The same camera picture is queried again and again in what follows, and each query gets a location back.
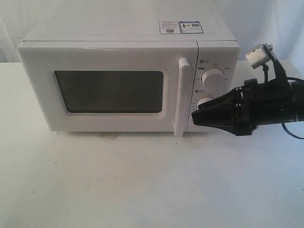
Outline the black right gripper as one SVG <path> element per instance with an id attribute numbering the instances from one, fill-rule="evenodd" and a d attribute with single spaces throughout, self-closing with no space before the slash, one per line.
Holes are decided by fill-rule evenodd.
<path id="1" fill-rule="evenodd" d="M 259 84 L 250 79 L 232 92 L 199 104 L 191 114 L 193 123 L 248 136 L 262 125 L 295 121 L 292 88 L 287 81 Z"/>

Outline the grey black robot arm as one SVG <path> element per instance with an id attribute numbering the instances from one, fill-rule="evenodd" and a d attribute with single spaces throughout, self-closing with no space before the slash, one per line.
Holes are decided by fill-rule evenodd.
<path id="1" fill-rule="evenodd" d="M 304 82 L 279 81 L 244 85 L 211 101 L 202 103 L 191 114 L 197 126 L 224 130 L 236 136 L 252 135 L 261 125 L 285 124 L 304 120 Z"/>

